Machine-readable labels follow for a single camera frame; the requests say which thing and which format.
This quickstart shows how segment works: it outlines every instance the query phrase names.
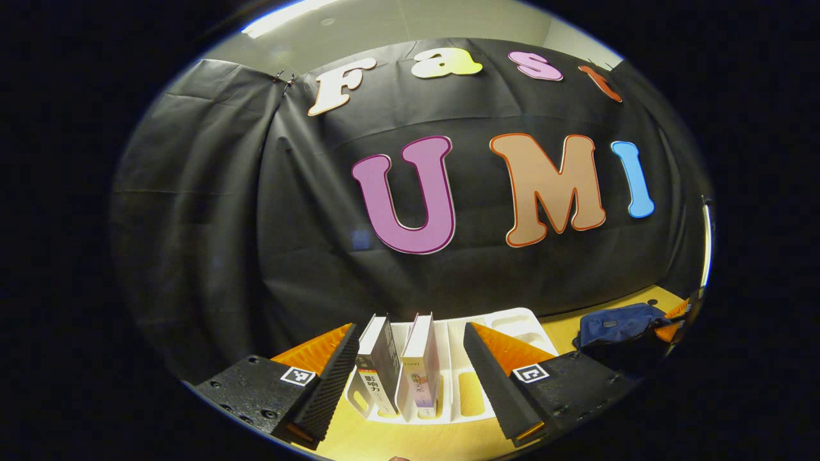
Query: table surface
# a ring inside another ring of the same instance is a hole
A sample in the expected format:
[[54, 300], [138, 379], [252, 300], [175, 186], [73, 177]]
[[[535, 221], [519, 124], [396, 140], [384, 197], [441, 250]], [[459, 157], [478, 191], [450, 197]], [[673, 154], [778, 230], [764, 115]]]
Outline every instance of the table surface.
[[[655, 307], [668, 313], [683, 300], [658, 286], [637, 291], [609, 303], [579, 309], [548, 317], [539, 321], [559, 354], [572, 352], [572, 340], [577, 336], [581, 317], [587, 313], [606, 308], [619, 308], [635, 303], [657, 300]], [[477, 383], [477, 380], [466, 380]], [[469, 396], [478, 389], [462, 388], [462, 402], [481, 401]], [[410, 461], [430, 459], [459, 459], [480, 461], [493, 459], [516, 450], [510, 440], [504, 438], [496, 418], [474, 422], [434, 425], [402, 425], [367, 421], [342, 397], [327, 436], [316, 451], [298, 450], [318, 454], [338, 461], [377, 460], [388, 461], [394, 456]]]

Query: book holder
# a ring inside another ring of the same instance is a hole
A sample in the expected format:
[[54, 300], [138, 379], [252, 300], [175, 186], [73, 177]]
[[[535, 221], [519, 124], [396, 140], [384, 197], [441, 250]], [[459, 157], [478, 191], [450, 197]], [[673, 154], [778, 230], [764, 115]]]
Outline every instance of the book holder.
[[[487, 394], [481, 390], [481, 398], [484, 401], [484, 412], [465, 416], [462, 414], [462, 389], [459, 384], [459, 376], [463, 373], [474, 373], [467, 351], [464, 349], [464, 326], [467, 322], [476, 322], [487, 326], [505, 335], [518, 338], [530, 345], [558, 355], [558, 351], [553, 346], [552, 341], [544, 332], [535, 314], [527, 308], [512, 308], [485, 315], [460, 317], [448, 320], [434, 320], [436, 347], [439, 355], [439, 365], [441, 368], [441, 385], [439, 392], [439, 407], [437, 418], [419, 418], [416, 404], [410, 392], [410, 385], [404, 376], [404, 365], [399, 373], [399, 385], [394, 395], [394, 402], [399, 408], [399, 415], [396, 417], [384, 417], [379, 415], [375, 400], [370, 396], [364, 380], [359, 376], [356, 368], [348, 376], [348, 382], [344, 388], [344, 398], [369, 421], [387, 422], [392, 424], [454, 424], [458, 422], [478, 421], [481, 419], [494, 418], [493, 410]], [[391, 323], [393, 337], [397, 350], [404, 349], [407, 342], [408, 332], [411, 322]], [[366, 406], [357, 402], [356, 394], [361, 396]]]

